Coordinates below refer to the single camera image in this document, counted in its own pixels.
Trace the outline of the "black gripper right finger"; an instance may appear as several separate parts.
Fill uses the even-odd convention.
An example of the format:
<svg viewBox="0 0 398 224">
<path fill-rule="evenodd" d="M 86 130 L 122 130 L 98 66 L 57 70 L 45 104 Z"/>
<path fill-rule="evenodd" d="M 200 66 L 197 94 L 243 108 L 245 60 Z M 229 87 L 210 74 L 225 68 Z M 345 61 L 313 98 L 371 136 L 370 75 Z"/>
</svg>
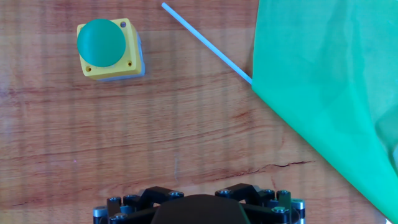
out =
<svg viewBox="0 0 398 224">
<path fill-rule="evenodd" d="M 305 224 L 305 201 L 293 198 L 288 190 L 240 183 L 219 189 L 215 195 L 239 202 L 250 224 Z"/>
</svg>

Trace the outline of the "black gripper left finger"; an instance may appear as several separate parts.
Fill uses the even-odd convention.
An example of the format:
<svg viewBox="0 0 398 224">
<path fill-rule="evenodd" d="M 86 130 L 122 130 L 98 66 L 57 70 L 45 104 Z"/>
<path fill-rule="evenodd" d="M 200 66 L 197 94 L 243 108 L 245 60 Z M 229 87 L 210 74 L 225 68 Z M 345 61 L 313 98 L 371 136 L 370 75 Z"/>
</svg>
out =
<svg viewBox="0 0 398 224">
<path fill-rule="evenodd" d="M 184 193 L 159 186 L 147 188 L 140 194 L 110 197 L 106 205 L 93 209 L 93 224 L 150 224 L 158 207 L 155 204 L 182 198 Z"/>
</svg>

